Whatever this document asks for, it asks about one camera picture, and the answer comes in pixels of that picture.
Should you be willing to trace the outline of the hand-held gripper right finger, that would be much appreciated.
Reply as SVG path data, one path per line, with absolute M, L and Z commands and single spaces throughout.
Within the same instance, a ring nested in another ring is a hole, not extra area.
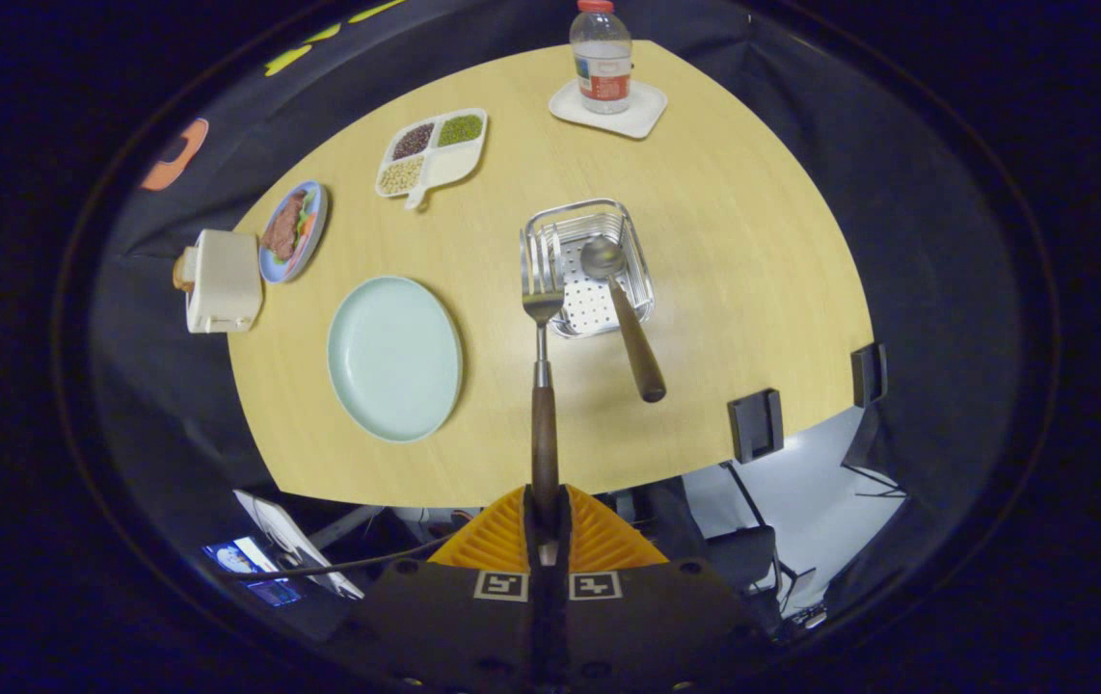
M 706 559 L 666 559 L 573 485 L 558 502 L 550 688 L 718 693 L 770 666 L 774 641 Z

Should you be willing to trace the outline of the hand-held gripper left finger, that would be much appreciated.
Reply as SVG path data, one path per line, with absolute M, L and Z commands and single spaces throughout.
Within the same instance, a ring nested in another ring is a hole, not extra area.
M 524 485 L 423 561 L 393 562 L 348 620 L 370 677 L 426 693 L 550 690 L 550 487 Z

